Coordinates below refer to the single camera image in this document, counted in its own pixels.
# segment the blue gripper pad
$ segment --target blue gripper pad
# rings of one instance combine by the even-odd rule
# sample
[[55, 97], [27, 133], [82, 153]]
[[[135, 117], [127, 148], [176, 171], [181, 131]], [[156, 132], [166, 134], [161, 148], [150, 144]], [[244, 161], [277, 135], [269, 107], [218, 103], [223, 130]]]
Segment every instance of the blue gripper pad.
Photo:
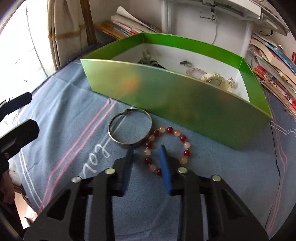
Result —
[[163, 175], [163, 184], [168, 195], [171, 195], [172, 184], [171, 184], [171, 173], [168, 167], [169, 157], [164, 145], [161, 145], [159, 150], [159, 159], [161, 165], [161, 171]]

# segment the beaded bracelet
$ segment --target beaded bracelet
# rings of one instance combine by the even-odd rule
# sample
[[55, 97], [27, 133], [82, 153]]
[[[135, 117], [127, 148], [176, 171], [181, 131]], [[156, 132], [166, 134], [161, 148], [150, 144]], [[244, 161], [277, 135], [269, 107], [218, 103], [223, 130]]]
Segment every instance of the beaded bracelet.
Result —
[[187, 137], [181, 134], [181, 131], [174, 130], [172, 127], [165, 128], [164, 126], [161, 126], [159, 129], [154, 130], [153, 133], [148, 136], [148, 142], [145, 144], [146, 149], [144, 151], [144, 156], [146, 157], [144, 162], [149, 166], [149, 170], [151, 172], [155, 172], [157, 175], [162, 176], [162, 172], [160, 168], [157, 168], [153, 163], [152, 159], [149, 157], [151, 155], [151, 149], [153, 146], [153, 143], [160, 134], [167, 132], [168, 134], [174, 133], [176, 137], [179, 137], [181, 142], [184, 143], [185, 151], [183, 152], [183, 156], [179, 159], [179, 162], [181, 165], [185, 165], [188, 162], [188, 157], [190, 156], [190, 142], [187, 141]]

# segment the wall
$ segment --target wall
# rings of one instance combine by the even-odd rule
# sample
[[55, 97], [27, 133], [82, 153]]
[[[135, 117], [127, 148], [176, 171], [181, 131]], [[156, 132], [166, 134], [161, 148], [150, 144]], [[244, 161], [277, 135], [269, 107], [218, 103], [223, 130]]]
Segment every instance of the wall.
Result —
[[129, 10], [130, 1], [129, 0], [90, 0], [89, 5], [91, 7], [91, 16], [94, 23], [100, 23], [114, 14], [119, 5]]
[[293, 52], [296, 53], [296, 41], [291, 32], [289, 32], [287, 36], [273, 33], [273, 35], [270, 36], [270, 39], [273, 40], [275, 43], [280, 44], [284, 49], [285, 54], [289, 58], [292, 58]]
[[[130, 0], [129, 12], [140, 20], [161, 27], [162, 0]], [[211, 17], [210, 9], [200, 6], [177, 4], [170, 1], [169, 19], [170, 34], [193, 38], [212, 43], [216, 33], [216, 22], [200, 18]], [[218, 12], [217, 37], [214, 45], [240, 54], [246, 29], [246, 22], [228, 14]]]

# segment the book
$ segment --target book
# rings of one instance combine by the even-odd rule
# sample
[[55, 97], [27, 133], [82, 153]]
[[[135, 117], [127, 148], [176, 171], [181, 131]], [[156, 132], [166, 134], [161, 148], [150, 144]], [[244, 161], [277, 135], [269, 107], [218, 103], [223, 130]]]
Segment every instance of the book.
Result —
[[296, 93], [296, 84], [288, 76], [286, 76], [282, 71], [278, 69], [279, 75], [282, 77], [283, 80], [285, 80], [292, 88], [293, 91]]
[[117, 30], [118, 32], [124, 34], [125, 36], [129, 37], [129, 36], [132, 36], [132, 33], [127, 31], [126, 29], [124, 28], [121, 28], [120, 26], [116, 25], [116, 24], [113, 24], [113, 28], [115, 30]]
[[258, 65], [253, 70], [263, 80], [265, 80], [278, 94], [288, 101], [288, 104], [296, 111], [296, 102], [288, 93], [287, 89], [270, 73], [268, 73], [262, 66]]
[[105, 21], [101, 24], [94, 24], [94, 27], [96, 29], [99, 29], [101, 30], [102, 32], [108, 34], [108, 35], [111, 35], [117, 39], [124, 39], [126, 37], [128, 37], [127, 34], [125, 34], [124, 32], [120, 31], [119, 29], [116, 29], [114, 27], [114, 25], [109, 22], [109, 21]]
[[264, 44], [266, 47], [268, 47], [272, 52], [274, 52], [292, 71], [294, 74], [296, 74], [296, 65], [295, 63], [284, 53], [284, 50], [281, 48], [278, 48], [277, 45], [270, 41], [269, 39], [259, 36], [258, 34], [253, 34], [252, 36], [262, 44]]
[[266, 71], [266, 73], [271, 77], [271, 78], [275, 78], [285, 89], [286, 91], [294, 98], [296, 99], [296, 92], [293, 89], [293, 87], [291, 87], [285, 80], [283, 80], [283, 78], [280, 76], [280, 74], [278, 73], [278, 71], [273, 68], [267, 61], [261, 59], [258, 56], [254, 57], [255, 60], [252, 62], [253, 66], [252, 69], [254, 69], [257, 65], [260, 65], [264, 70]]
[[259, 81], [259, 83], [265, 88], [268, 92], [273, 94], [284, 106], [284, 108], [287, 110], [287, 112], [296, 119], [296, 112], [294, 109], [286, 102], [285, 99], [276, 91], [274, 90], [269, 84], [266, 83], [265, 80], [261, 79], [259, 75], [255, 75]]
[[133, 33], [133, 34], [143, 33], [141, 30], [138, 30], [136, 28], [130, 28], [129, 26], [126, 26], [126, 25], [124, 25], [122, 23], [119, 23], [117, 21], [111, 20], [111, 22], [114, 23], [114, 24], [116, 24], [116, 25], [118, 25], [118, 26], [120, 26], [121, 28], [123, 28], [123, 29], [125, 29], [125, 30], [127, 30], [127, 31], [129, 31], [131, 33]]
[[276, 56], [276, 54], [274, 54], [264, 44], [254, 38], [251, 39], [251, 44], [262, 50], [268, 59], [268, 62], [285, 73], [296, 84], [296, 75], [281, 59]]
[[133, 20], [147, 28], [149, 28], [150, 30], [152, 30], [153, 32], [155, 33], [161, 33], [161, 29], [152, 25], [152, 24], [149, 24], [149, 23], [145, 23], [145, 22], [141, 22], [139, 19], [135, 18], [133, 15], [131, 15], [128, 11], [126, 11], [123, 7], [119, 6], [116, 10], [116, 13], [118, 15], [121, 15], [123, 17], [126, 17], [130, 20]]
[[141, 25], [129, 18], [121, 16], [119, 14], [115, 14], [115, 15], [111, 16], [111, 20], [112, 20], [112, 22], [118, 22], [118, 23], [121, 23], [121, 24], [128, 26], [130, 28], [141, 30], [142, 32], [154, 33], [154, 31], [149, 29], [148, 27], [143, 26], [143, 25]]

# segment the black cable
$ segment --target black cable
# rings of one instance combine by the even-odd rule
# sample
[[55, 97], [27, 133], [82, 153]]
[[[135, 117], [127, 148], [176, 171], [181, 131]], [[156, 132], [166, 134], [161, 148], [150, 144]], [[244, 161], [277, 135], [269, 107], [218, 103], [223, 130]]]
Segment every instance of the black cable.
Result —
[[274, 33], [274, 31], [271, 30], [271, 34], [266, 34], [266, 33], [264, 33], [264, 35], [265, 35], [266, 37], [269, 37], [269, 36], [273, 35], [273, 33]]
[[[272, 139], [273, 139], [273, 141], [274, 141], [274, 132], [273, 132], [273, 130], [272, 130], [271, 123], [270, 123], [270, 128], [271, 128], [271, 133], [272, 133]], [[274, 141], [274, 153], [275, 153], [275, 155], [276, 155], [276, 168], [278, 169], [278, 172], [279, 172], [279, 186], [280, 186], [280, 184], [281, 184], [281, 172], [280, 172], [280, 170], [279, 170], [279, 165], [278, 165], [278, 158], [277, 158], [277, 154], [276, 154], [276, 144], [275, 144], [275, 141]], [[265, 227], [264, 227], [265, 230], [266, 230], [266, 226], [267, 226], [267, 223], [268, 223], [268, 220], [269, 220], [269, 216], [270, 216], [271, 211], [272, 211], [272, 208], [273, 208], [273, 206], [274, 206], [274, 202], [273, 202], [273, 204], [272, 204], [272, 206], [271, 206], [271, 209], [270, 209], [270, 211], [269, 211], [269, 214], [268, 214], [268, 217], [267, 217], [267, 220], [266, 220], [266, 223], [265, 223]]]
[[30, 33], [30, 37], [31, 37], [31, 41], [32, 41], [33, 47], [34, 47], [34, 49], [35, 49], [35, 52], [36, 52], [37, 58], [38, 58], [38, 60], [39, 60], [39, 63], [40, 63], [40, 65], [41, 65], [41, 68], [43, 69], [44, 74], [45, 74], [46, 77], [48, 78], [48, 74], [46, 73], [46, 71], [45, 71], [45, 69], [44, 69], [44, 67], [43, 67], [43, 65], [42, 65], [42, 63], [41, 63], [41, 60], [40, 60], [40, 58], [39, 58], [39, 55], [38, 55], [37, 50], [36, 50], [35, 45], [34, 45], [34, 41], [33, 41], [32, 34], [31, 34], [31, 30], [30, 30], [30, 25], [29, 25], [29, 18], [28, 18], [28, 9], [27, 9], [27, 7], [26, 7], [26, 16], [27, 16], [27, 23], [28, 23], [29, 33]]

